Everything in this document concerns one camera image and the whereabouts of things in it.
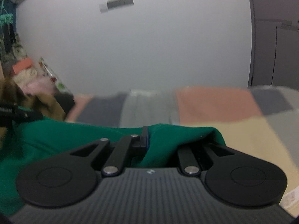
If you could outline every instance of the green garment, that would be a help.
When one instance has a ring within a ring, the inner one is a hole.
[[[0,212],[10,216],[23,206],[15,179],[34,161],[79,147],[99,138],[118,141],[124,135],[140,134],[142,128],[108,128],[58,122],[51,119],[14,125],[0,150]],[[176,148],[207,135],[225,144],[212,127],[190,128],[158,124],[149,127],[150,148],[136,167],[163,167]]]

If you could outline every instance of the silver screw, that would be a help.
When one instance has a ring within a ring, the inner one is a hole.
[[[115,166],[107,166],[107,167],[104,167],[103,171],[106,174],[114,174],[118,171],[118,168]]]
[[[185,167],[184,171],[188,174],[195,174],[199,172],[199,168],[196,166]]]

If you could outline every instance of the dark gray fabric patch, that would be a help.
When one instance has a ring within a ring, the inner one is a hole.
[[[263,115],[292,110],[292,106],[277,89],[251,89]]]
[[[77,122],[89,125],[118,127],[127,94],[113,98],[93,98],[79,115]]]

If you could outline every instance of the white logo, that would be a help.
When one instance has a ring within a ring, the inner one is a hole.
[[[152,169],[147,171],[148,174],[153,174],[153,173],[155,173],[155,172],[156,172],[156,171],[155,171],[155,170],[152,170]]]

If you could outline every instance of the orange fabric patch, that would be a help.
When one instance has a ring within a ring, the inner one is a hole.
[[[248,90],[190,87],[177,90],[176,97],[181,125],[232,122],[262,115]]]

